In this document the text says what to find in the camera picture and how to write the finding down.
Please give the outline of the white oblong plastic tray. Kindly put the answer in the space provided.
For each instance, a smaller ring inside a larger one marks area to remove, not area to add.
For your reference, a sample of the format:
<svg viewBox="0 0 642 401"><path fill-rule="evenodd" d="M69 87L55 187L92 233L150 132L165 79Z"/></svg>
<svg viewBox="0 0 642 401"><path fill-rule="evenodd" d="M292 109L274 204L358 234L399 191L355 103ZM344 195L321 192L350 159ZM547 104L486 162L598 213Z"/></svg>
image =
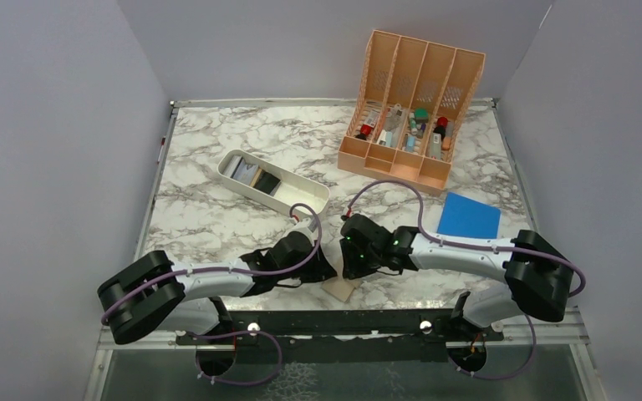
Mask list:
<svg viewBox="0 0 642 401"><path fill-rule="evenodd" d="M231 150L217 165L223 186L280 213L304 203L318 215L328 208L330 189L244 150Z"/></svg>

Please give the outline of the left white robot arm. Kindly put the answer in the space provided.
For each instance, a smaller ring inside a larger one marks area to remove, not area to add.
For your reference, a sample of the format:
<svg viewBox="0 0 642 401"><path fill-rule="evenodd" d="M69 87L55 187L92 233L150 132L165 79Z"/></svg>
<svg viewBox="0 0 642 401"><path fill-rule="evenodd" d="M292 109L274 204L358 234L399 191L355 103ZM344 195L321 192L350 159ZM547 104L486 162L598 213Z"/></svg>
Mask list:
<svg viewBox="0 0 642 401"><path fill-rule="evenodd" d="M118 345L156 330L194 332L219 343L229 332L222 297L257 296L287 279L305 284L336 276L320 242L291 231L272 247L181 269L164 251L151 251L101 284L97 295L103 324Z"/></svg>

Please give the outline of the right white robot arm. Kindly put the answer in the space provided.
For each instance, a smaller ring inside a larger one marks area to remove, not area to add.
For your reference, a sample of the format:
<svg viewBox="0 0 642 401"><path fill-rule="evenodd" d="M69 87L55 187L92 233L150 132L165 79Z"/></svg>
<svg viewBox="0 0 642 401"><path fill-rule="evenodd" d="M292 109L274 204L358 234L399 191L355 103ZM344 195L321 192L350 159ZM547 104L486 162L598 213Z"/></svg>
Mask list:
<svg viewBox="0 0 642 401"><path fill-rule="evenodd" d="M355 214L344 218L340 234L346 279L367 277L386 267L399 274L447 270L497 281L494 287L459 296L448 321L451 333L461 340L522 314L544 322L563 320L573 271L535 231L483 241L426 235L414 226L389 231Z"/></svg>

